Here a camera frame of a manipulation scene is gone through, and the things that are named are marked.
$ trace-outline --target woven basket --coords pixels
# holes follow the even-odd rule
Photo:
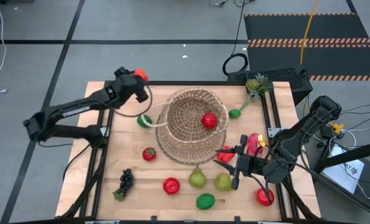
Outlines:
[[[212,113],[217,125],[206,129],[202,117]],[[173,161],[198,165],[211,160],[223,147],[229,122],[228,111],[215,93],[201,88],[184,89],[172,94],[163,104],[156,128],[158,144]]]

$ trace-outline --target wooden tabletop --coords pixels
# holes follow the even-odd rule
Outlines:
[[[85,96],[103,88],[103,84],[103,82],[89,82]],[[298,121],[290,86],[287,82],[275,82],[273,85],[282,127],[290,128]],[[168,96],[175,91],[189,87],[195,86],[152,85],[150,88],[153,92],[153,104],[165,102]],[[240,108],[246,96],[244,86],[200,87],[216,93],[228,110]],[[270,120],[272,126],[275,127],[268,93],[267,96]],[[147,105],[148,102],[139,104],[135,97],[132,97],[120,108],[120,112],[136,114],[143,111]],[[151,116],[153,121],[156,121],[159,109],[153,108],[147,114]],[[96,124],[97,117],[97,111],[82,113],[78,125],[86,127],[90,124]],[[251,133],[262,134],[265,142],[268,142],[260,100],[249,104],[242,111],[240,118],[230,120],[225,145],[234,146],[239,144],[241,134],[249,135]],[[70,159],[77,155],[87,144],[83,139],[75,140]],[[153,147],[157,150],[157,156],[153,162],[146,162],[142,158],[141,153],[146,147]],[[88,150],[77,159],[67,171],[56,215],[66,212],[83,190],[90,151]],[[127,168],[133,170],[135,184],[126,196],[126,200],[119,202],[114,199],[112,192],[120,186],[122,170]],[[218,191],[214,187],[214,179],[217,174],[226,172],[226,170],[215,162],[209,161],[200,166],[207,177],[207,184],[201,189],[195,189],[188,183],[188,177],[193,168],[194,166],[177,164],[166,157],[156,142],[154,129],[141,128],[137,125],[136,118],[114,115],[97,218],[102,220],[150,220],[151,216],[156,215],[158,220],[229,221],[234,220],[234,216],[240,216],[242,221],[280,220],[277,198],[270,207],[263,207],[255,200],[255,192],[260,187],[253,179],[241,177],[237,191]],[[181,190],[177,195],[167,195],[163,191],[162,183],[168,177],[175,177],[180,181]],[[262,176],[257,176],[257,178],[265,183]],[[320,216],[310,175],[296,167],[292,172],[292,178],[294,189],[301,199],[315,215]],[[276,196],[275,186],[273,184],[269,186]],[[288,194],[284,188],[283,192],[287,215],[290,217],[292,213]],[[204,193],[212,194],[216,198],[216,203],[210,210],[196,208],[196,198]],[[90,193],[91,199],[88,200],[87,214],[90,214],[93,197],[94,193],[92,192]]]

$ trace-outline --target white paper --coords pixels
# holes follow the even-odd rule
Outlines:
[[[330,157],[337,156],[342,153],[344,153],[343,149],[338,145],[335,145],[332,148]],[[347,162],[346,167],[347,169],[345,168],[344,164],[328,167],[322,171],[322,174],[353,194],[355,192],[355,188],[357,187],[359,177],[361,176],[362,170],[364,168],[364,163],[360,160],[354,160],[351,162]]]

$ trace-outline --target bunch of grapes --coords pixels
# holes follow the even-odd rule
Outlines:
[[[120,177],[121,183],[120,188],[117,189],[113,194],[115,199],[124,201],[128,190],[133,186],[134,176],[131,174],[131,169],[123,170],[123,175]]]

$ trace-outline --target green pear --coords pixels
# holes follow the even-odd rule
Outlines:
[[[196,188],[201,188],[206,184],[206,176],[200,168],[195,168],[189,176],[189,183]]]
[[[230,176],[226,173],[220,173],[216,177],[216,181],[214,184],[216,185],[216,188],[218,190],[232,190],[231,185],[231,179]]]

